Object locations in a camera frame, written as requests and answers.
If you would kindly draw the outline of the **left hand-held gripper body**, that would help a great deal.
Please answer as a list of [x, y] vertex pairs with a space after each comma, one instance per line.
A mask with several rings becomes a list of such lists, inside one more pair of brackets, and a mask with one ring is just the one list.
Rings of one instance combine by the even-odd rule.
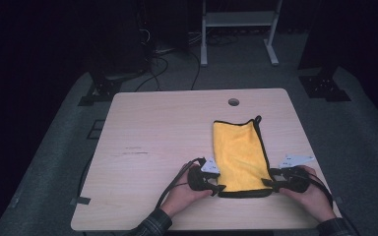
[[190, 188], [194, 191], [210, 190], [209, 186], [215, 184], [209, 182], [208, 174], [213, 173], [221, 175], [215, 160], [212, 157], [202, 158], [199, 165], [189, 168], [188, 184]]

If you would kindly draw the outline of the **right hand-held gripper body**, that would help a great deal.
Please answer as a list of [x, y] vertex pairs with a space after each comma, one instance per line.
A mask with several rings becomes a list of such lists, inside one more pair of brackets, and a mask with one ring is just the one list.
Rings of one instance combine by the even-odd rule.
[[286, 187], [294, 192], [303, 193], [309, 187], [309, 175], [301, 165], [315, 159], [310, 155], [287, 154], [279, 164], [280, 172], [286, 180]]

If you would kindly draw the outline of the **yellow and black cloth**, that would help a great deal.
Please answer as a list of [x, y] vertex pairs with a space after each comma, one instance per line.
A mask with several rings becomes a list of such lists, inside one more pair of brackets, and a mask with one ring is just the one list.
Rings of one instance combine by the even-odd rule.
[[244, 124], [214, 122], [214, 158], [220, 170], [218, 184], [225, 185], [220, 198], [266, 198], [273, 192], [263, 184], [263, 180], [272, 177], [260, 131], [261, 120], [257, 116]]

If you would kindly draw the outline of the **person's left hand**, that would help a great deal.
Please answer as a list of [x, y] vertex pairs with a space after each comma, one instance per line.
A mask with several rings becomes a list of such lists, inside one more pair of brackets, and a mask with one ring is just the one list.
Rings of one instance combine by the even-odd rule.
[[165, 200], [160, 205], [160, 209], [165, 212], [170, 218], [183, 211], [193, 203], [210, 196], [213, 192], [211, 190], [194, 191], [187, 184], [189, 171], [186, 170], [167, 194]]

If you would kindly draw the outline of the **person's right hand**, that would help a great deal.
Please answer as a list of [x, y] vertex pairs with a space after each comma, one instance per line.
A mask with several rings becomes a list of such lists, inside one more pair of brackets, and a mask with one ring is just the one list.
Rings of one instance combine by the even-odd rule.
[[315, 185], [310, 185], [304, 193], [296, 193], [285, 188], [280, 188], [280, 193], [296, 201], [312, 215], [318, 223], [337, 217], [324, 192]]

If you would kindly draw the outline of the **black stand base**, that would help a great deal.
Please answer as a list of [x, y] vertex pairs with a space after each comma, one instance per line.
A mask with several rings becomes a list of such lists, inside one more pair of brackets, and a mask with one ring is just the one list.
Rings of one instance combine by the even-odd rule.
[[323, 67], [317, 75], [300, 76], [299, 80], [310, 98], [324, 98], [329, 102], [350, 101], [347, 93], [334, 81], [336, 70], [336, 67]]
[[105, 77], [92, 78], [92, 84], [86, 95], [82, 96], [79, 106], [92, 106], [96, 102], [111, 101], [120, 92], [123, 82], [120, 79], [109, 80]]

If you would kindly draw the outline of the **grey tape strip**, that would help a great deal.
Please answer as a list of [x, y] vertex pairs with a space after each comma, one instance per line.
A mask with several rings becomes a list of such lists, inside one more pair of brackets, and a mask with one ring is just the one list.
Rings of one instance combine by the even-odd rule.
[[70, 205], [72, 205], [72, 206], [76, 206], [77, 204], [88, 205], [90, 203], [90, 201], [91, 201], [90, 198], [77, 197], [77, 198], [73, 198], [70, 201]]

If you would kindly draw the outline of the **white metal stand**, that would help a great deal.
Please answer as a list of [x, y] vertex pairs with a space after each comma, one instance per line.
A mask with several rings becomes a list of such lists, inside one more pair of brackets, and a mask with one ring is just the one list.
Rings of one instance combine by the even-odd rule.
[[268, 37], [264, 39], [264, 45], [271, 64], [278, 66], [280, 62], [273, 47], [273, 40], [279, 22], [282, 4], [283, 0], [277, 0], [276, 9], [273, 11], [214, 13], [207, 11], [207, 2], [203, 0], [200, 65], [203, 67], [208, 65], [208, 28], [269, 27], [270, 32]]

